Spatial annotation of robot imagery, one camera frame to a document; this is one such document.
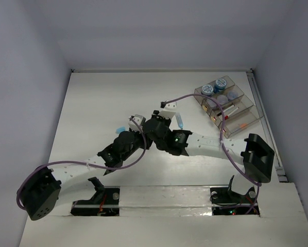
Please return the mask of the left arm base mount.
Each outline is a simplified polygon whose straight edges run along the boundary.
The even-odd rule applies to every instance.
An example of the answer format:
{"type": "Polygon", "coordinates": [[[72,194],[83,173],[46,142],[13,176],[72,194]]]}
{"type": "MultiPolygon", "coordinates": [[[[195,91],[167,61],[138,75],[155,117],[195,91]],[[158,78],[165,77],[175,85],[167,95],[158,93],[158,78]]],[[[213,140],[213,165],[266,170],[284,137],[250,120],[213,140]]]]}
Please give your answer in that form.
{"type": "Polygon", "coordinates": [[[119,216],[119,187],[105,187],[97,177],[88,179],[95,193],[88,200],[74,201],[71,207],[73,216],[119,216]]]}

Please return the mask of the clear pencil shaped eraser case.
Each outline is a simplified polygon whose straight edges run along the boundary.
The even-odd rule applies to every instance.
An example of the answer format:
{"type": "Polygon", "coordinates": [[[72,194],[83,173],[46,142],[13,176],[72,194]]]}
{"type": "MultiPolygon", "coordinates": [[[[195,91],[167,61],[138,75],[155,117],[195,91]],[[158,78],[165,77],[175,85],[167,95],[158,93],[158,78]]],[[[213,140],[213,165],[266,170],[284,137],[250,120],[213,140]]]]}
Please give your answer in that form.
{"type": "Polygon", "coordinates": [[[248,124],[247,123],[242,123],[242,124],[240,124],[238,127],[239,128],[244,128],[244,127],[246,127],[248,124]]]}

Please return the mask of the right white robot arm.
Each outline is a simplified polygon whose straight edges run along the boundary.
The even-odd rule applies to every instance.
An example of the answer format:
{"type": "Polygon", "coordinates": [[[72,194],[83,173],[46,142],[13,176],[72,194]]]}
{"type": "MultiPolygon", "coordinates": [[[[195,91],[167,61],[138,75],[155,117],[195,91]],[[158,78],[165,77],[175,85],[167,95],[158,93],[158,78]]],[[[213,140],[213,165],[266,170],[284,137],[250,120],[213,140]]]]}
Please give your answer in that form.
{"type": "Polygon", "coordinates": [[[170,120],[154,115],[143,123],[144,134],[157,149],[175,156],[208,156],[229,160],[238,175],[226,189],[227,198],[237,202],[252,186],[270,183],[275,152],[259,135],[245,139],[208,137],[188,130],[171,130],[170,120]]]}

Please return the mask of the blue pencil shaped highlighter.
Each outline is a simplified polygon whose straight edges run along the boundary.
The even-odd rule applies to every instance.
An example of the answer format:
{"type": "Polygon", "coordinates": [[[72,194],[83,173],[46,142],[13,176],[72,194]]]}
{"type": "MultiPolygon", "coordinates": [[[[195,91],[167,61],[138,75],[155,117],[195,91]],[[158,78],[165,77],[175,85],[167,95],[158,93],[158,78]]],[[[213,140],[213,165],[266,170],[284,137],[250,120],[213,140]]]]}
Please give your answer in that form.
{"type": "Polygon", "coordinates": [[[176,113],[175,117],[176,117],[176,121],[177,121],[178,127],[180,129],[183,129],[183,121],[182,121],[182,117],[181,117],[180,113],[179,112],[176,113]]]}

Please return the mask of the red capped white marker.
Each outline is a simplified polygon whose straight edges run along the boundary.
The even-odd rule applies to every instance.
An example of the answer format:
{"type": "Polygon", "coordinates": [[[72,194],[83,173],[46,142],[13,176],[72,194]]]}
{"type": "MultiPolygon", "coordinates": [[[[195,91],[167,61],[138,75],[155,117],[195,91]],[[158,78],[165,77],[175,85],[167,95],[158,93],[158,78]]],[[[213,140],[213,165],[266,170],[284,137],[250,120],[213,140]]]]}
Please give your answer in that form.
{"type": "Polygon", "coordinates": [[[234,115],[235,113],[237,113],[239,110],[239,107],[235,108],[233,111],[229,112],[227,115],[225,115],[224,120],[230,118],[232,115],[234,115]]]}

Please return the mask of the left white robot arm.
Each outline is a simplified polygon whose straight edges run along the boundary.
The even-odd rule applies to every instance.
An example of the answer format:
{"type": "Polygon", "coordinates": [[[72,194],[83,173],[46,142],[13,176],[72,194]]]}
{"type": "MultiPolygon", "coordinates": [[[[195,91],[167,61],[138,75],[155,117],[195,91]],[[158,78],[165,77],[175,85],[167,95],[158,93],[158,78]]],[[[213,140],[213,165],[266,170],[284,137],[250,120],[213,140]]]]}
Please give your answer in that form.
{"type": "Polygon", "coordinates": [[[106,190],[96,177],[98,170],[108,175],[127,169],[138,163],[150,148],[152,140],[136,124],[121,132],[112,144],[94,157],[81,161],[56,161],[37,167],[16,192],[16,203],[32,221],[47,216],[69,188],[89,181],[93,185],[85,191],[87,203],[100,204],[106,198],[106,190]]]}

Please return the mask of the clear purple clip jar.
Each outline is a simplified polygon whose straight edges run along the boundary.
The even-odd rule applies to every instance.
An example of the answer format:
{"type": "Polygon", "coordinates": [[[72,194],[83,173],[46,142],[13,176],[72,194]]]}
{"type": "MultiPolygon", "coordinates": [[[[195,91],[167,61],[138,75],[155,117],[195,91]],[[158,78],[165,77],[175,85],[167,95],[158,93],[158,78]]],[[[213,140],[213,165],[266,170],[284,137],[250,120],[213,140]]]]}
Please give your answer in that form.
{"type": "Polygon", "coordinates": [[[225,95],[219,95],[216,99],[220,105],[224,105],[229,102],[229,99],[225,95]]]}

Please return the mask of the blue lidded jar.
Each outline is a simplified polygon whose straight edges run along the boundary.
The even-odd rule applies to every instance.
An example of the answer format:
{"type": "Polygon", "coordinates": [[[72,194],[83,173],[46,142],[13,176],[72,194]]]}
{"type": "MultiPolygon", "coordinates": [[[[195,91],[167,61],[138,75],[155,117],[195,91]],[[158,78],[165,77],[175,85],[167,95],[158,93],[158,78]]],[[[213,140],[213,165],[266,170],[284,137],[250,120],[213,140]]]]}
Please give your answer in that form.
{"type": "Polygon", "coordinates": [[[227,86],[226,79],[224,79],[224,78],[216,79],[215,84],[214,84],[214,93],[218,93],[218,92],[224,90],[226,88],[226,86],[227,86]]]}
{"type": "Polygon", "coordinates": [[[201,88],[201,93],[206,96],[211,96],[214,94],[214,88],[210,84],[205,84],[201,88]]]}

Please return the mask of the blue eraser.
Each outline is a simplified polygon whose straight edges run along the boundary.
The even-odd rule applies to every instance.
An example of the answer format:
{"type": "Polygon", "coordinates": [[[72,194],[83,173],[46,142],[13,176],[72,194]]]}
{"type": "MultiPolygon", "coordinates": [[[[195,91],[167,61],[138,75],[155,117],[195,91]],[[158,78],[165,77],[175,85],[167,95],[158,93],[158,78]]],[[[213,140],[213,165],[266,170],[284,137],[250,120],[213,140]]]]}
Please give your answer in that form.
{"type": "Polygon", "coordinates": [[[126,128],[125,127],[119,127],[116,129],[116,134],[120,134],[122,132],[126,131],[126,128]]]}

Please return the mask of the black capped white marker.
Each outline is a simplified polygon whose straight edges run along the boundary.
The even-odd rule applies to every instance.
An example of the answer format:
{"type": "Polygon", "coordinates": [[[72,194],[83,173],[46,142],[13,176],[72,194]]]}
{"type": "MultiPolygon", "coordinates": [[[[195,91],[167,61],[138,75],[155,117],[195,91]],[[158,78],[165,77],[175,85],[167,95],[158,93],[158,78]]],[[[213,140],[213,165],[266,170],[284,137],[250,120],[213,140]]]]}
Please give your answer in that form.
{"type": "Polygon", "coordinates": [[[223,110],[225,111],[225,110],[227,110],[227,109],[233,108],[234,106],[235,106],[235,105],[234,105],[233,103],[228,104],[227,106],[224,106],[224,107],[223,107],[223,110]]]}

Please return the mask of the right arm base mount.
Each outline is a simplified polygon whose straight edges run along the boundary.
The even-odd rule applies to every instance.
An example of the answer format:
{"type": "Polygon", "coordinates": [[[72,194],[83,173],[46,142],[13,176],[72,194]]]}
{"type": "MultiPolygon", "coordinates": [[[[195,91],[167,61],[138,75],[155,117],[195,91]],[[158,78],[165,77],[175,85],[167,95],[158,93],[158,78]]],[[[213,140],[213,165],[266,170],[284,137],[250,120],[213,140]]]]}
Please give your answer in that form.
{"type": "Polygon", "coordinates": [[[232,177],[226,187],[211,187],[210,202],[212,203],[212,215],[235,216],[235,215],[260,215],[258,207],[258,193],[252,186],[244,194],[240,195],[232,191],[232,177]]]}

